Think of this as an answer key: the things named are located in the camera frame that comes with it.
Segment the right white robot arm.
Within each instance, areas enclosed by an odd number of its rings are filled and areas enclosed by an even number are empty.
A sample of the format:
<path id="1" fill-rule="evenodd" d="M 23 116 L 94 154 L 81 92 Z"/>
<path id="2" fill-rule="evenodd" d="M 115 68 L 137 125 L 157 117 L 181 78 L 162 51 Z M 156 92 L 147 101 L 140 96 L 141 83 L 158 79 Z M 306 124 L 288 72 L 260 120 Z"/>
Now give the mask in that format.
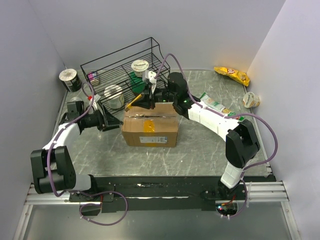
<path id="1" fill-rule="evenodd" d="M 205 126 L 225 141 L 227 165 L 220 178 L 222 184 L 218 193 L 226 200 L 234 196 L 245 166 L 261 148 L 252 122 L 215 111 L 204 99 L 190 94 L 182 73 L 170 73 L 163 88 L 157 87 L 153 71 L 145 70 L 142 81 L 145 87 L 133 104 L 135 107 L 154 109 L 157 103 L 172 103 L 177 114 Z"/>

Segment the brown cardboard express box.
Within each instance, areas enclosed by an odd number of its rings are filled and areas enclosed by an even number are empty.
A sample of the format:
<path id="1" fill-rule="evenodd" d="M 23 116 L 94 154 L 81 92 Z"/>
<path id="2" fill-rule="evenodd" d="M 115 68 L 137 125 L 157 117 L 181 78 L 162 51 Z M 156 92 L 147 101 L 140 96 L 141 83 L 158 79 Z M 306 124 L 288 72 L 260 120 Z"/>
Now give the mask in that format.
<path id="1" fill-rule="evenodd" d="M 133 106 L 124 113 L 121 132 L 128 146 L 172 148 L 177 144 L 178 114 L 172 103 L 154 109 Z"/>

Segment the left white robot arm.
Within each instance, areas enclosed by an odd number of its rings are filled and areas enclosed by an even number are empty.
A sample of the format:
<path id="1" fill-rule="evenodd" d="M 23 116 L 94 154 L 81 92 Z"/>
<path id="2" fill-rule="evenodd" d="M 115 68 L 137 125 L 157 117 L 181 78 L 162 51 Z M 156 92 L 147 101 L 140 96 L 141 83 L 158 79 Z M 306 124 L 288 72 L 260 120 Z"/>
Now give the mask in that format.
<path id="1" fill-rule="evenodd" d="M 30 154 L 33 184 L 38 194 L 54 193 L 61 196 L 66 191 L 81 192 L 87 201 L 94 201 L 99 188 L 93 175 L 77 174 L 68 147 L 83 130 L 97 128 L 105 132 L 119 128 L 123 122 L 107 111 L 94 109 L 90 112 L 82 100 L 67 103 L 58 130 L 49 143 Z"/>

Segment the yellow utility knife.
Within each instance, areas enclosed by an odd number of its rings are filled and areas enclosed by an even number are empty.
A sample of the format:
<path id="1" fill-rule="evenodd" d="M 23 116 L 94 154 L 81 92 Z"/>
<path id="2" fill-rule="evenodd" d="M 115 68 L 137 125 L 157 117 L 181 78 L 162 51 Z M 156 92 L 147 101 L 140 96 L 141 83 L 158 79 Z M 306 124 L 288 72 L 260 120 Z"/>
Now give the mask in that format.
<path id="1" fill-rule="evenodd" d="M 125 107 L 125 111 L 128 112 L 132 107 L 133 107 L 133 104 L 138 101 L 140 98 L 142 98 L 143 95 L 140 93 L 138 96 L 136 96 L 129 104 L 126 105 Z"/>

